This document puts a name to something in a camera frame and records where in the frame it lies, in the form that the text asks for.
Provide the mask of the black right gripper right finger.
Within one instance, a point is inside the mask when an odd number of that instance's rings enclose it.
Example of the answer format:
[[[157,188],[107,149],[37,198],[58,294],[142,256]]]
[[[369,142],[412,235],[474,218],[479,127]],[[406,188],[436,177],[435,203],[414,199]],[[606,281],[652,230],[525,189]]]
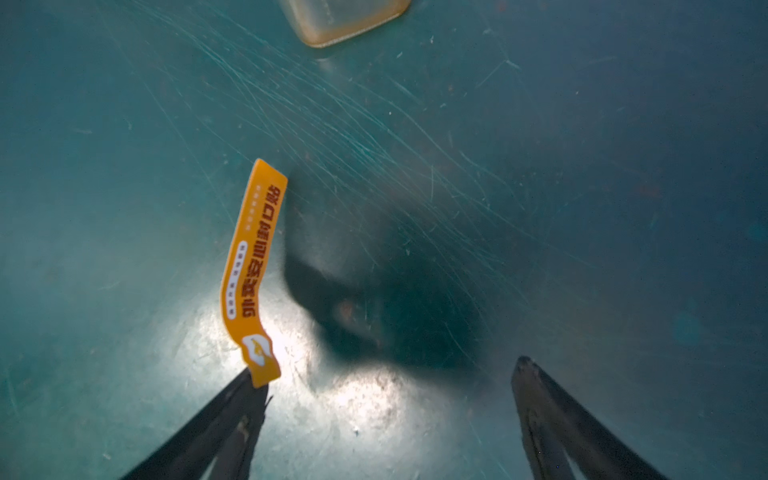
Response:
[[[535,479],[663,479],[534,360],[518,358],[511,389],[522,444]]]

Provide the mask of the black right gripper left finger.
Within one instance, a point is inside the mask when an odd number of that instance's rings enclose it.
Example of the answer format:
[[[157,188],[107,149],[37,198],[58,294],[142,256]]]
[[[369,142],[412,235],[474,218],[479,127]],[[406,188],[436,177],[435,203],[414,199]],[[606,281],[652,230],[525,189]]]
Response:
[[[266,418],[269,386],[244,369],[126,479],[247,479]]]

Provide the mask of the yellow bottle label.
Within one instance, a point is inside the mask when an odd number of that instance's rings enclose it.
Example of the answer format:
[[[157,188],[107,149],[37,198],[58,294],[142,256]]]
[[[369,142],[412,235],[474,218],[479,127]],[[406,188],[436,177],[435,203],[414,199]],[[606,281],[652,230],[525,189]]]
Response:
[[[287,178],[262,159],[247,182],[220,287],[221,315],[260,388],[281,376],[273,342],[260,319],[259,290],[287,188]]]

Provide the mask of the clear square glass bottle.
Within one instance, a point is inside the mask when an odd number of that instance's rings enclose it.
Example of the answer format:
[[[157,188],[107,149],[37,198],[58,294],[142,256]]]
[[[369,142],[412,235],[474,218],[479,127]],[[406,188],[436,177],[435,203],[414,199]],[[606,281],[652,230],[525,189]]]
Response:
[[[373,30],[399,16],[411,0],[280,0],[298,38],[326,48]]]

